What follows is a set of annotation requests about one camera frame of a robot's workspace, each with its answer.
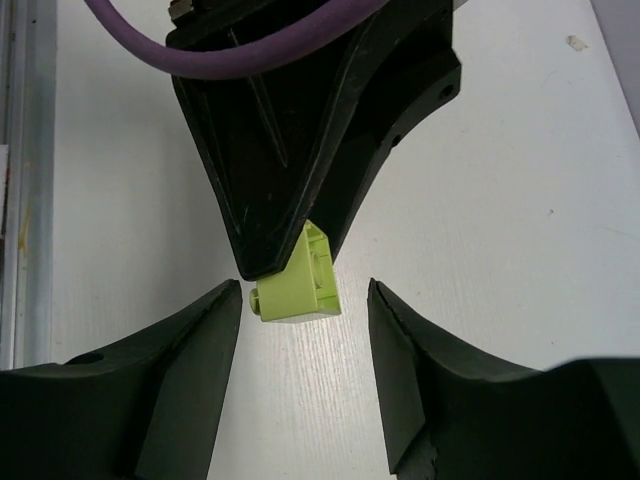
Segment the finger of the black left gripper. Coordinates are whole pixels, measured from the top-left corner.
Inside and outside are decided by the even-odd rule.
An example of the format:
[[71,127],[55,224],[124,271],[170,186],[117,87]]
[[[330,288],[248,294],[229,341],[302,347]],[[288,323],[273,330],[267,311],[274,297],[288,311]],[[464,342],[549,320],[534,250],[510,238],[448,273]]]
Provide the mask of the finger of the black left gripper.
[[395,52],[362,93],[311,211],[336,258],[355,216],[393,148],[459,93],[454,50]]
[[274,70],[223,81],[173,78],[244,279],[286,266],[380,66],[397,51],[452,48],[452,33],[451,2],[391,1]]

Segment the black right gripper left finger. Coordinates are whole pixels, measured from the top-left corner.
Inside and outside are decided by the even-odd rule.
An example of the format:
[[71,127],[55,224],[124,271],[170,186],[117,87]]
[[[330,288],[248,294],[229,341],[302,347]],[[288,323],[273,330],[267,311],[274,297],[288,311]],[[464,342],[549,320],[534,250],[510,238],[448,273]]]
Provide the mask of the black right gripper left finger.
[[204,479],[241,319],[228,280],[64,364],[1,374],[5,479]]

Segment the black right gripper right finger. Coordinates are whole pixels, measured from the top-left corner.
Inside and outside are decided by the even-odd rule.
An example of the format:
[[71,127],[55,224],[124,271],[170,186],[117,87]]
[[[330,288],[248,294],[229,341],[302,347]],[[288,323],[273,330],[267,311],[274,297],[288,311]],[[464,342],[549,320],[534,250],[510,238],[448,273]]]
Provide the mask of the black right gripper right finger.
[[447,332],[378,280],[367,303],[395,477],[638,477],[637,359],[583,358],[538,371]]

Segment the yellow-green small lego half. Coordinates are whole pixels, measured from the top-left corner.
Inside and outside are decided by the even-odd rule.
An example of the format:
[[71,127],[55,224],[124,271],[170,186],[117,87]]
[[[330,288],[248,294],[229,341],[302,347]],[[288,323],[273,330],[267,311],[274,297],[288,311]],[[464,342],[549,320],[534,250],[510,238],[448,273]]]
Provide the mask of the yellow-green small lego half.
[[263,322],[305,315],[340,315],[327,235],[307,220],[285,269],[258,280],[249,294],[249,305]]

